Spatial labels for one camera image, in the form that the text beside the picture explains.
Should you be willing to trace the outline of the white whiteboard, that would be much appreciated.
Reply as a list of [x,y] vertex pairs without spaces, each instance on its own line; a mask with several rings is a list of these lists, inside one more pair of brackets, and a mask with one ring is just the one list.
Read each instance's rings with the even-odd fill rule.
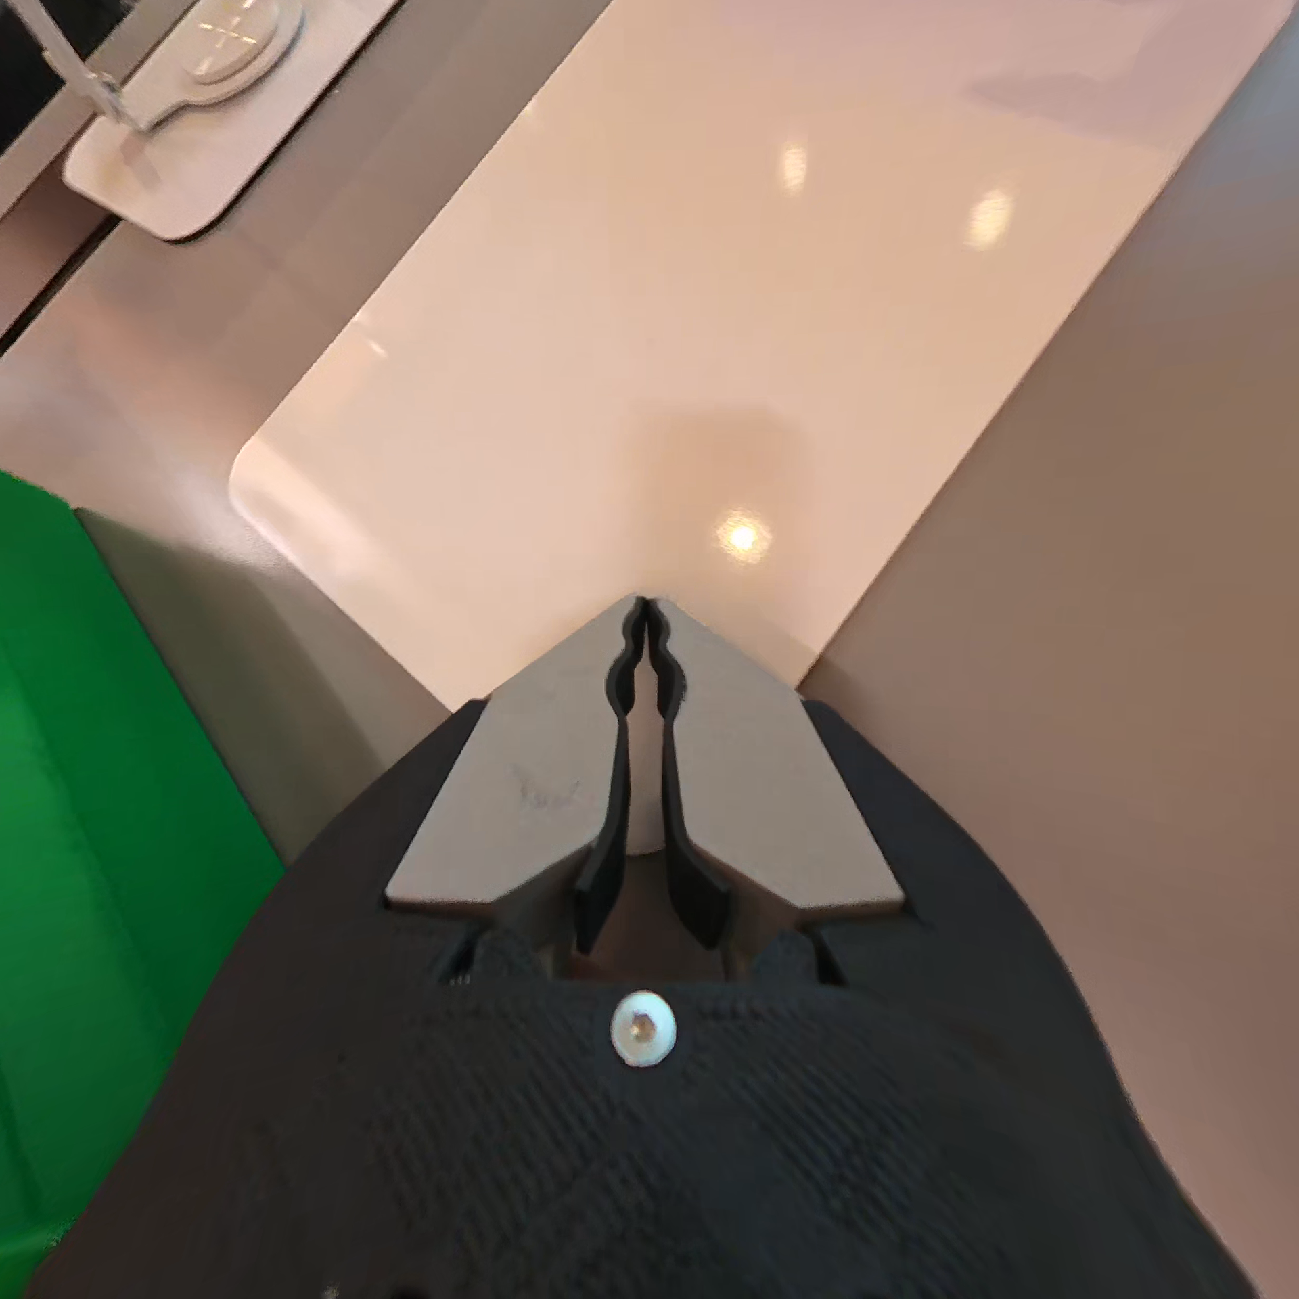
[[444,705],[618,598],[795,684],[1294,3],[609,3],[236,455]]

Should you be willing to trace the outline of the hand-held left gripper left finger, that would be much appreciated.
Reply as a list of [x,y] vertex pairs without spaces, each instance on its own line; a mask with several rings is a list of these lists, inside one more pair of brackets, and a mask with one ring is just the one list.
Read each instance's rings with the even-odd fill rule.
[[624,596],[483,701],[386,884],[387,906],[594,947],[624,878],[644,631],[646,598]]

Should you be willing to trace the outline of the green plastic bin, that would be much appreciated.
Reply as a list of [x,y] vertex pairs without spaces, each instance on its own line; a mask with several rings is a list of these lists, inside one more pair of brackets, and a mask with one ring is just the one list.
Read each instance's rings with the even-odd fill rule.
[[281,871],[79,517],[3,474],[3,1295],[129,1143]]

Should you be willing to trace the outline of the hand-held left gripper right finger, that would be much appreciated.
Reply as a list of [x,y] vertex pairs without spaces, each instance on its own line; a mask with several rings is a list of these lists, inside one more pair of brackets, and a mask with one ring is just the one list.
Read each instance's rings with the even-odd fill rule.
[[671,904],[699,944],[893,914],[904,889],[801,696],[667,598],[646,604]]

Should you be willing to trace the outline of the clear acrylic stand foot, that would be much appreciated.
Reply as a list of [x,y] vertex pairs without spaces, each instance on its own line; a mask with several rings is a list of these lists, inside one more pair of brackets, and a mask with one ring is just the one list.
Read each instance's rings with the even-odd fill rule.
[[41,3],[9,6],[66,86],[97,114],[140,136],[180,109],[217,106],[251,87],[303,26],[299,1],[200,1],[119,86],[77,56]]

